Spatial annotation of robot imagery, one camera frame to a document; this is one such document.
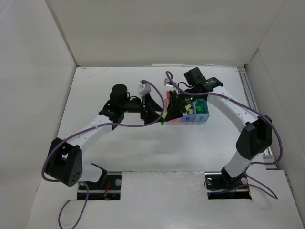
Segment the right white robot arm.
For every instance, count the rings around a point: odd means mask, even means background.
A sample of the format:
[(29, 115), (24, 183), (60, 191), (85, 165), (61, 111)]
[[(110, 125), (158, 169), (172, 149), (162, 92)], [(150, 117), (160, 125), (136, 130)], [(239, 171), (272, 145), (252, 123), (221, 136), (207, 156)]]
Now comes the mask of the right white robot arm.
[(206, 79), (199, 68), (193, 68), (184, 74), (190, 88), (183, 91), (173, 81), (170, 71), (165, 74), (175, 87), (169, 92), (170, 102), (164, 118), (166, 122), (182, 117), (187, 105), (204, 99), (218, 108), (239, 131), (236, 152), (221, 171), (224, 182), (230, 183), (240, 177), (252, 160), (272, 144), (272, 120), (236, 101), (217, 78)]

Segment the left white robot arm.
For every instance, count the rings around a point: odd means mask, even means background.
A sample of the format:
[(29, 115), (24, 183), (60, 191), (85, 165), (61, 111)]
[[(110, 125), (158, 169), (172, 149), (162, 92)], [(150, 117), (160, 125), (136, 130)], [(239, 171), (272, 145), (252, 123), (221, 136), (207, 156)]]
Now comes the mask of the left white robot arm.
[(141, 81), (138, 87), (141, 97), (138, 98), (130, 95), (126, 85), (115, 85), (109, 100), (87, 126), (65, 139), (57, 137), (52, 141), (42, 167), (42, 178), (49, 182), (61, 182), (68, 187), (76, 183), (103, 186), (106, 169), (95, 163), (84, 164), (84, 153), (102, 136), (123, 126), (125, 113), (139, 113), (144, 122), (142, 126), (162, 122), (165, 106), (159, 106), (153, 100), (150, 95), (152, 89), (156, 89), (152, 83)]

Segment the light yellow lego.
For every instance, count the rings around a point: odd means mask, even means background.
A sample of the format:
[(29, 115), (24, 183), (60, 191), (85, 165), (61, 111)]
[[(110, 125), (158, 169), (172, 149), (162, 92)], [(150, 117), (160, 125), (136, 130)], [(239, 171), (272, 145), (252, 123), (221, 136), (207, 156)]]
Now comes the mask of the light yellow lego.
[(193, 107), (192, 107), (192, 105), (191, 104), (189, 104), (189, 105), (186, 105), (185, 106), (185, 115), (193, 115), (194, 114), (194, 111), (193, 111)]

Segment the dark green wedge lego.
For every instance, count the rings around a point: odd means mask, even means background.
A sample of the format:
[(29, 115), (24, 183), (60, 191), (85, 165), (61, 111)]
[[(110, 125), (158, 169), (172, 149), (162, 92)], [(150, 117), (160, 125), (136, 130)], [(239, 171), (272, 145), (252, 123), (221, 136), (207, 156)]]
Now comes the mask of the dark green wedge lego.
[(204, 102), (203, 100), (197, 100), (195, 103), (195, 109), (196, 109), (196, 113), (198, 115), (203, 115), (205, 114), (205, 106), (204, 106)]

